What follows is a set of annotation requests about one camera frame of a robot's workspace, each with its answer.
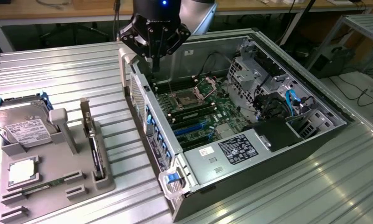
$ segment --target warning label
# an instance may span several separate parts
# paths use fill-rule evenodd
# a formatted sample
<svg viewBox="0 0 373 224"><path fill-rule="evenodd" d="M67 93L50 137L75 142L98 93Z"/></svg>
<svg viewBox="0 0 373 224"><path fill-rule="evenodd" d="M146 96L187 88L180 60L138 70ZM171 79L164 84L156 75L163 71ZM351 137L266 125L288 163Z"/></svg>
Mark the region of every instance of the warning label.
<svg viewBox="0 0 373 224"><path fill-rule="evenodd" d="M254 145L251 144L247 136L242 134L227 141L219 143L219 146L228 158L231 164L238 164L242 161L259 155Z"/></svg>
<svg viewBox="0 0 373 224"><path fill-rule="evenodd" d="M7 125L6 128L20 144L28 144L50 138L50 132L42 119Z"/></svg>

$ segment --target workbench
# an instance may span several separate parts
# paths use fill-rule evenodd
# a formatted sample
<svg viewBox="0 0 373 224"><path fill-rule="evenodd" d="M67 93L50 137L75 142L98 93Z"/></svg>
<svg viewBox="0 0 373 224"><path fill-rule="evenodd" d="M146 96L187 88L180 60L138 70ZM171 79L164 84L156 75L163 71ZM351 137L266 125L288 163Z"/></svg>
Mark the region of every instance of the workbench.
<svg viewBox="0 0 373 224"><path fill-rule="evenodd" d="M122 91L120 47L122 43L110 42L0 56L2 97L20 97L44 89L54 107L68 110L70 126L80 124L83 117L79 98L91 100L116 181L114 191L30 224L70 220L79 224L171 223L171 211ZM307 79L338 98L312 75ZM338 104L348 108L338 99ZM373 223L373 132L356 111L352 116L358 121L308 159L179 224Z"/></svg>
<svg viewBox="0 0 373 224"><path fill-rule="evenodd" d="M283 37L282 44L286 43L292 30L302 18L304 8L310 0L302 4L295 4L292 12L298 13L288 31ZM373 9L373 0L364 0L364 13L370 13ZM264 4L259 0L218 0L216 15L246 15L246 14L282 14L288 13L291 5L286 3L274 3L270 1ZM311 12L328 11L354 11L359 7L352 5L334 5L327 0L318 0ZM132 0L122 1L120 20L128 20L132 15ZM0 48L3 52L12 52L14 47L8 40L2 27L14 25L32 24L54 24L71 22L92 22L92 21L112 21L114 9L94 9L75 10L72 5L64 6L64 10L58 10L52 7L43 6L35 0L12 0L11 4L0 4Z"/></svg>

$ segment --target circuit board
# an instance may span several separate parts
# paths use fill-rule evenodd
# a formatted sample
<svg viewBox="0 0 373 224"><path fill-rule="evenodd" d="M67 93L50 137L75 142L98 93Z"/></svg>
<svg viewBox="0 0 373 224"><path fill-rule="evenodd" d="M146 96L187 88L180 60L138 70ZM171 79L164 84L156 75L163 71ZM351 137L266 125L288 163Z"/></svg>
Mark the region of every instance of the circuit board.
<svg viewBox="0 0 373 224"><path fill-rule="evenodd" d="M195 96L194 88L158 95L158 101L166 114L182 112L186 109L194 109L194 107L212 105L212 103L215 103L216 109L214 113L195 118L191 121L182 122L180 124L172 124L172 122L170 122L184 150L224 138L218 129L223 124L228 124L228 126L226 126L230 127L230 133L240 133L243 128L250 124L250 121L238 110L222 86L216 84L216 90L214 91L211 83L208 83L204 78L202 81L198 87L199 92L206 96L204 99ZM183 126L183 124L188 122L192 123L192 125ZM199 126L199 130L194 131L188 129L192 126Z"/></svg>

